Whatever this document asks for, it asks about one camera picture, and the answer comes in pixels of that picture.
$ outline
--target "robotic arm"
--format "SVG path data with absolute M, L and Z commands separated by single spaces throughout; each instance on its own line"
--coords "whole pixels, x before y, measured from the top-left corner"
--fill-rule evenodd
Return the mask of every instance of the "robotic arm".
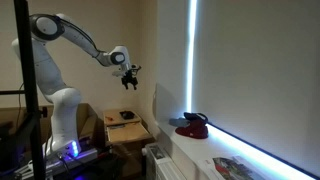
M 98 50 L 89 34 L 64 14 L 32 15 L 30 28 L 37 85 L 46 100 L 54 105 L 51 117 L 52 136 L 43 145 L 44 154 L 48 159 L 61 154 L 76 157 L 81 152 L 76 128 L 76 112 L 81 95 L 77 89 L 63 82 L 58 66 L 46 50 L 46 43 L 62 36 L 81 47 L 102 66 L 119 65 L 119 71 L 113 72 L 113 75 L 122 78 L 126 89 L 129 83 L 136 89 L 138 81 L 135 75 L 140 67 L 131 65 L 125 46 L 116 46 L 109 53 Z M 12 47 L 20 57 L 18 39 L 12 42 Z

